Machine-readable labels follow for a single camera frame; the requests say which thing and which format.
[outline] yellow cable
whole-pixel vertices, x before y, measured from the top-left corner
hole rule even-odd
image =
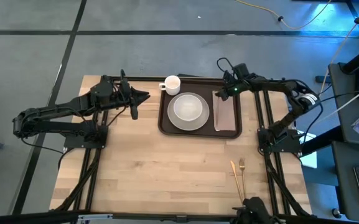
[[[265,8],[265,7],[262,7],[262,6],[257,6],[257,5],[250,4],[250,3],[247,3],[247,2],[243,2],[243,1],[240,1],[240,0],[235,0],[235,1],[236,1],[236,2],[240,2],[240,3],[242,3],[242,4],[245,4],[245,5],[247,5],[247,6],[251,6],[251,7],[255,7],[255,8],[258,8],[258,9],[262,9],[262,10],[268,11],[268,12],[274,14],[275,16],[277,16],[277,18],[280,17],[277,13],[275,13],[273,10],[270,10],[270,9],[268,9],[268,8]],[[303,26],[300,26],[300,27],[291,27],[291,26],[287,25],[286,22],[284,22],[284,19],[282,19],[280,22],[282,22],[282,23],[283,23],[286,27],[288,27],[289,29],[292,29],[292,30],[301,29],[301,28],[303,28],[303,27],[305,27],[305,26],[308,26],[312,21],[314,21],[314,20],[323,12],[323,10],[330,4],[331,1],[332,1],[332,0],[329,0],[329,1],[327,2],[327,4],[323,7],[323,9],[322,9],[311,21],[307,22],[307,23],[306,23],[305,25],[303,25]]]
[[[352,33],[352,31],[354,30],[354,28],[356,28],[357,25],[358,25],[358,24],[355,23],[355,25],[354,25],[354,26],[352,27],[352,29],[349,31],[349,33],[347,34],[347,36],[344,38],[344,40],[342,41],[340,47],[339,47],[339,48],[337,49],[337,51],[335,52],[335,54],[334,54],[334,56],[333,56],[333,59],[331,60],[329,66],[331,66],[331,64],[333,64],[335,58],[337,58],[338,53],[340,53],[340,50],[341,50],[342,47],[344,46],[344,44],[345,44],[345,42],[347,41],[349,35]],[[323,92],[324,84],[325,84],[325,82],[326,82],[326,78],[327,78],[327,75],[328,75],[328,74],[329,74],[329,69],[327,69],[326,74],[324,75],[324,79],[323,79],[323,83],[322,83],[322,88],[320,89],[319,96],[320,96],[320,94],[322,94],[322,92]]]

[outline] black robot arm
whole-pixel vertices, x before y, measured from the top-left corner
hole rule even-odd
[[[71,115],[83,118],[120,107],[130,107],[132,119],[137,119],[137,107],[149,97],[148,92],[129,86],[128,79],[121,70],[120,79],[103,75],[99,84],[93,86],[88,93],[75,97],[68,103],[30,108],[21,112],[13,119],[13,134],[18,138],[28,138],[39,133],[60,133],[66,139],[72,138],[72,141],[66,141],[65,147],[90,146],[87,142],[98,142],[98,146],[101,146],[105,142],[107,127],[97,125],[95,120],[84,120],[82,123],[49,120]]]
[[[268,129],[258,130],[259,143],[262,149],[282,151],[283,148],[277,143],[282,142],[286,137],[291,136],[292,142],[297,142],[301,135],[296,130],[287,130],[287,127],[298,117],[308,113],[319,105],[319,96],[314,93],[304,82],[300,80],[268,80],[255,73],[249,73],[246,65],[241,63],[233,67],[233,74],[225,71],[223,75],[224,87],[216,93],[222,100],[229,96],[240,94],[242,91],[278,91],[287,96],[291,105],[291,111],[276,121]],[[292,152],[299,152],[300,147],[290,147]]]

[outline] white cup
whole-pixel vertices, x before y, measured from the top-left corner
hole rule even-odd
[[[164,80],[164,83],[159,84],[159,88],[171,96],[175,96],[180,90],[180,79],[176,75],[170,75]]]
[[[174,113],[182,121],[194,121],[203,111],[202,102],[193,95],[183,95],[175,100]]]

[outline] white plate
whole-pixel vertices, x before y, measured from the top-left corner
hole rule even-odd
[[[175,101],[183,96],[183,95],[192,95],[196,96],[203,105],[202,114],[193,121],[184,121],[180,118],[178,118],[174,113],[174,103]],[[208,106],[208,103],[202,98],[200,95],[195,93],[181,93],[179,95],[176,95],[168,104],[168,110],[167,110],[168,118],[171,121],[171,123],[184,131],[194,131],[196,129],[201,128],[208,120],[208,117],[210,116],[210,107]]]

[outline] white mug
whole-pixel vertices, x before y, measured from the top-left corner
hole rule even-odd
[[[159,84],[159,88],[171,96],[175,96],[180,90],[180,79],[176,75],[170,75],[164,80],[164,83]]]

